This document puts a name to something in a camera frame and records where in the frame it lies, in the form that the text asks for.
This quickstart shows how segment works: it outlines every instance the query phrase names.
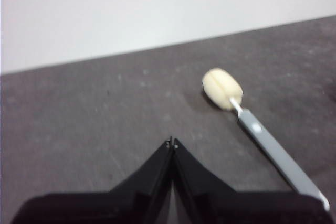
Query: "yellow sponge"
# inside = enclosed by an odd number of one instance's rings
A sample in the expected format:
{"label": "yellow sponge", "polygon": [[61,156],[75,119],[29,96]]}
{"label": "yellow sponge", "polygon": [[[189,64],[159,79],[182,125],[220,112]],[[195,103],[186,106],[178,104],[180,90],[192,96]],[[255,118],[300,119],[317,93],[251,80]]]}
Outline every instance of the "yellow sponge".
{"label": "yellow sponge", "polygon": [[202,79],[203,88],[209,98],[221,109],[232,110],[230,98],[238,104],[242,103],[243,90],[238,82],[226,71],[220,68],[209,70]]}

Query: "brush handle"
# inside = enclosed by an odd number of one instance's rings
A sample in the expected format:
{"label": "brush handle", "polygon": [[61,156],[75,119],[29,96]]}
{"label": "brush handle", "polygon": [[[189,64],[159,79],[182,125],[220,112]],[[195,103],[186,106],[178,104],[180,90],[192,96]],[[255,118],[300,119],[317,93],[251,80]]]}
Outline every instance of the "brush handle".
{"label": "brush handle", "polygon": [[238,118],[290,185],[301,194],[322,200],[328,211],[330,207],[325,196],[258,119],[246,109],[240,111]]}

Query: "table surface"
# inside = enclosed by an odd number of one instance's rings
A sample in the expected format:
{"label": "table surface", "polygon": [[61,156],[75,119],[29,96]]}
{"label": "table surface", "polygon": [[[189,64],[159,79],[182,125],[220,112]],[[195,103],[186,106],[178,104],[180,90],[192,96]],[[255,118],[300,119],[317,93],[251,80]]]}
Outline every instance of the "table surface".
{"label": "table surface", "polygon": [[[336,16],[1,76],[2,223],[30,197],[109,190],[169,136],[236,190],[290,190],[201,79],[227,70],[336,216]],[[169,223],[175,223],[172,204]]]}

